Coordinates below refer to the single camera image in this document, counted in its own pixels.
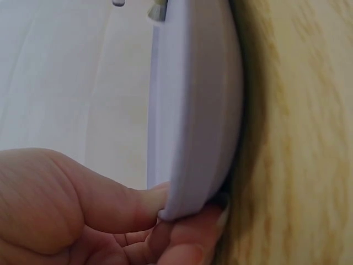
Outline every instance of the hand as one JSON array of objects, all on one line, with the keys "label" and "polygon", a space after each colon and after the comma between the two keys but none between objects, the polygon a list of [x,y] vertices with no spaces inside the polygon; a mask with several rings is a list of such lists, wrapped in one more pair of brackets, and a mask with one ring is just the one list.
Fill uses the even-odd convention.
[{"label": "hand", "polygon": [[167,192],[126,188],[50,150],[1,151],[0,264],[210,264],[227,210],[156,224]]}]

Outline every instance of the white plastic device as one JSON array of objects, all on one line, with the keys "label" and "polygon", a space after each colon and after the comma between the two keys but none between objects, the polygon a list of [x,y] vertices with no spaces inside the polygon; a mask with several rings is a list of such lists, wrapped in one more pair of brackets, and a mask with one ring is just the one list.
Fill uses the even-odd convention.
[{"label": "white plastic device", "polygon": [[243,72],[228,0],[169,0],[154,27],[147,185],[170,181],[159,217],[197,213],[220,188],[239,134]]}]

